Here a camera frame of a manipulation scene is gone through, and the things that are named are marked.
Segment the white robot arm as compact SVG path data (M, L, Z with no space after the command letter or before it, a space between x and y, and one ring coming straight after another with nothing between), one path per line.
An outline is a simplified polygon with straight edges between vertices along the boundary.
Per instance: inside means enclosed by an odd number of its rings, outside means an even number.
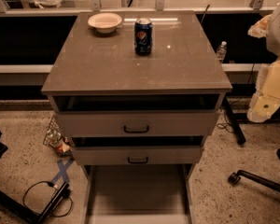
M248 30L250 36L266 38L266 48L277 56L263 64L257 75L256 91L250 100L247 118L256 123L270 119L280 107L280 3L272 14L257 21Z

